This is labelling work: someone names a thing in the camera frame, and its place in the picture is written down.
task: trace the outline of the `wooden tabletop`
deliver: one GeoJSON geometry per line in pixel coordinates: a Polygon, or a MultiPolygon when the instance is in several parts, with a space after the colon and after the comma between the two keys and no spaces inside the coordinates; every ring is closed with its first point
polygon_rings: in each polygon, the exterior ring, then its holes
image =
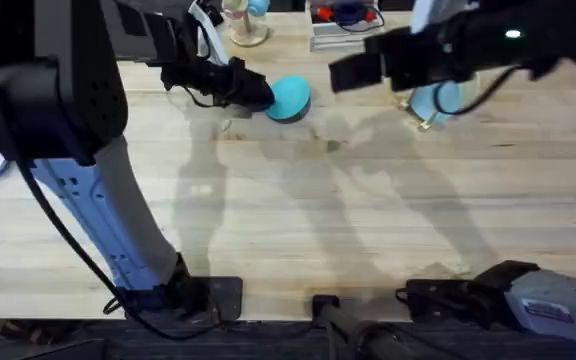
{"type": "MultiPolygon", "coordinates": [[[[420,133],[387,84],[330,91],[327,64],[343,54],[310,53],[302,14],[268,23],[258,48],[224,44],[271,82],[308,79],[312,109],[294,125],[197,108],[156,69],[121,65],[150,208],[193,274],[244,279],[246,319],[308,318],[320,293],[405,319],[393,292],[407,279],[473,277],[504,259],[576,276],[575,65],[538,83],[517,74],[476,113],[420,133]]],[[[102,318],[109,297],[17,171],[0,179],[0,318],[102,318]]]]}

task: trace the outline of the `wood grain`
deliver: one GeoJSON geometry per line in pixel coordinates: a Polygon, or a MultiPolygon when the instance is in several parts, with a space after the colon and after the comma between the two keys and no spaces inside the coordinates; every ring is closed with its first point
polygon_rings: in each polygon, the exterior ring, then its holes
{"type": "MultiPolygon", "coordinates": [[[[422,134],[387,84],[334,95],[327,64],[343,54],[309,53],[301,16],[268,23],[258,48],[224,43],[269,81],[308,79],[312,110],[294,125],[199,109],[166,94],[156,69],[121,65],[151,210],[192,273],[244,279],[246,319],[308,318],[316,293],[406,319],[393,298],[406,279],[472,277],[504,259],[576,276],[575,65],[538,83],[516,75],[476,113],[422,134]]],[[[17,172],[0,179],[0,317],[101,318],[108,297],[17,172]]]]}

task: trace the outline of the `red object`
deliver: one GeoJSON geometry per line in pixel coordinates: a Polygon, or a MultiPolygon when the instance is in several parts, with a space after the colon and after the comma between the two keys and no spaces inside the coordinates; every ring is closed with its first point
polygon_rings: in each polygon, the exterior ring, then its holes
{"type": "Polygon", "coordinates": [[[364,20],[366,20],[367,22],[373,22],[377,17],[375,16],[375,13],[372,11],[366,11],[366,17],[364,18],[364,20]]]}
{"type": "Polygon", "coordinates": [[[324,7],[317,9],[317,17],[323,21],[332,21],[332,9],[324,7]]]}

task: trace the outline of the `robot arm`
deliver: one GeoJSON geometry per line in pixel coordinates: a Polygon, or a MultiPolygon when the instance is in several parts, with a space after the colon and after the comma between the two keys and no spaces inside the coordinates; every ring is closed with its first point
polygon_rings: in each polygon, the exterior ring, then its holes
{"type": "Polygon", "coordinates": [[[414,322],[456,318],[576,340],[576,279],[536,264],[505,261],[474,280],[409,280],[397,298],[414,322]]]}
{"type": "Polygon", "coordinates": [[[220,301],[222,318],[234,320],[241,279],[191,277],[137,185],[122,135],[128,109],[117,59],[161,67],[166,89],[212,94],[216,106],[259,110],[274,103],[264,76],[227,58],[198,2],[171,18],[113,0],[4,1],[0,88],[18,149],[0,129],[0,152],[9,160],[21,156],[64,202],[104,257],[132,314],[205,311],[219,300],[218,293],[208,295],[214,285],[228,296],[220,301]]]}
{"type": "Polygon", "coordinates": [[[471,3],[471,10],[414,34],[410,28],[400,28],[367,38],[365,53],[330,65],[333,91],[377,84],[383,77],[390,78],[393,91],[401,91],[466,81],[476,71],[509,65],[530,70],[536,80],[562,58],[576,61],[576,2],[471,3]]]}

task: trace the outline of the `sticker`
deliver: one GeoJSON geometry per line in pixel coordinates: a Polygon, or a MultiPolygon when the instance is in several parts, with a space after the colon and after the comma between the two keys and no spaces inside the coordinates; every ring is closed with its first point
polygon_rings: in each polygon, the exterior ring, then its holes
{"type": "Polygon", "coordinates": [[[526,312],[530,315],[557,320],[568,324],[575,323],[572,315],[570,315],[570,310],[563,305],[532,299],[522,299],[521,303],[524,305],[526,312]]]}

